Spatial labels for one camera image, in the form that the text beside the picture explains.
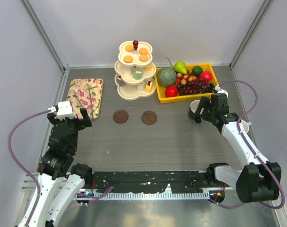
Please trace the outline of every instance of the floral tray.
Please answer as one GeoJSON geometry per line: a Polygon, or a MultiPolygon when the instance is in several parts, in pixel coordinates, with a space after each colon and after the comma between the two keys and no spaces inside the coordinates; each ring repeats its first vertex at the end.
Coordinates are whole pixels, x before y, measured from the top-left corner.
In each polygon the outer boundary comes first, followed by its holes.
{"type": "Polygon", "coordinates": [[[82,119],[80,108],[83,107],[87,109],[91,119],[98,117],[103,84],[102,79],[74,79],[71,81],[67,101],[71,102],[73,111],[79,119],[82,119]]]}

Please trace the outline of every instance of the red apple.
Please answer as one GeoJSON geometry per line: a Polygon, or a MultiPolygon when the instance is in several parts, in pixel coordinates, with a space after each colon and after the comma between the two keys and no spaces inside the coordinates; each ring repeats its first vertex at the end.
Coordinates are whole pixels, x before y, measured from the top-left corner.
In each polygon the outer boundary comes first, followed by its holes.
{"type": "Polygon", "coordinates": [[[186,85],[187,80],[186,80],[186,79],[182,79],[182,80],[180,81],[180,83],[181,83],[182,85],[186,85]]]}
{"type": "Polygon", "coordinates": [[[208,83],[212,80],[213,76],[209,71],[203,71],[200,75],[199,75],[200,79],[203,79],[205,83],[208,83]]]}
{"type": "Polygon", "coordinates": [[[175,84],[176,84],[176,85],[179,85],[180,82],[181,82],[181,79],[177,78],[176,81],[175,81],[175,84]]]}
{"type": "Polygon", "coordinates": [[[168,86],[166,88],[165,94],[166,94],[166,97],[168,97],[168,98],[175,97],[178,95],[178,89],[174,85],[168,86]]]}
{"type": "Polygon", "coordinates": [[[181,72],[177,73],[177,78],[182,79],[183,78],[183,74],[181,72]]]}
{"type": "Polygon", "coordinates": [[[188,75],[187,82],[191,82],[191,81],[193,81],[193,76],[192,75],[188,75]]]}

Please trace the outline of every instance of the green melon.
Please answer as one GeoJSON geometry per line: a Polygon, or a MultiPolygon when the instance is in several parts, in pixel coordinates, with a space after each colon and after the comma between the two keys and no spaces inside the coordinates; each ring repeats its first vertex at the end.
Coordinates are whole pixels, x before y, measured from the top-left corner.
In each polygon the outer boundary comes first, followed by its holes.
{"type": "Polygon", "coordinates": [[[158,82],[164,86],[170,86],[176,81],[176,72],[170,67],[163,67],[157,73],[158,82]]]}

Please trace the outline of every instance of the green pear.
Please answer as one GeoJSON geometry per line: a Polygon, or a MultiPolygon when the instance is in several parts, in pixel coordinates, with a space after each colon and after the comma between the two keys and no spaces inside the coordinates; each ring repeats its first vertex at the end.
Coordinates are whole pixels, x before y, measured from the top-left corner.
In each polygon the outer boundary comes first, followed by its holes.
{"type": "Polygon", "coordinates": [[[176,72],[180,72],[182,74],[187,73],[186,64],[183,61],[177,62],[173,68],[176,72]]]}

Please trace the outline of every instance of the robotic arm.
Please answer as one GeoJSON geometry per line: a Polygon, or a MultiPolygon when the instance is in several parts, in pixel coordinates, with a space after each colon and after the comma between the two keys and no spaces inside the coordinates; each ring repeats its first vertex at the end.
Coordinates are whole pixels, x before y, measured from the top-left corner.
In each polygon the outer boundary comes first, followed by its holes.
{"type": "Polygon", "coordinates": [[[85,108],[80,109],[83,119],[73,113],[70,102],[59,102],[58,106],[49,108],[47,118],[53,124],[49,137],[49,149],[39,165],[38,182],[41,193],[37,188],[23,220],[18,227],[26,226],[26,221],[36,206],[28,224],[30,227],[56,227],[65,209],[68,207],[76,192],[93,180],[92,169],[84,164],[72,167],[65,186],[55,197],[61,182],[64,180],[77,151],[78,131],[92,126],[85,108]],[[35,205],[36,196],[40,196],[35,205]]]}
{"type": "Polygon", "coordinates": [[[279,182],[281,168],[278,163],[269,162],[260,153],[241,124],[241,131],[239,132],[237,128],[239,117],[236,113],[229,112],[226,92],[221,90],[221,92],[214,93],[211,95],[211,99],[202,97],[192,118],[196,123],[201,123],[201,118],[211,122],[229,141],[241,165],[244,166],[242,171],[237,171],[226,163],[210,164],[207,172],[212,176],[211,180],[218,180],[233,187],[243,203],[271,201],[278,198],[278,186],[256,156],[258,155],[266,163],[279,182]],[[244,134],[256,155],[251,152],[241,133],[244,134]]]}

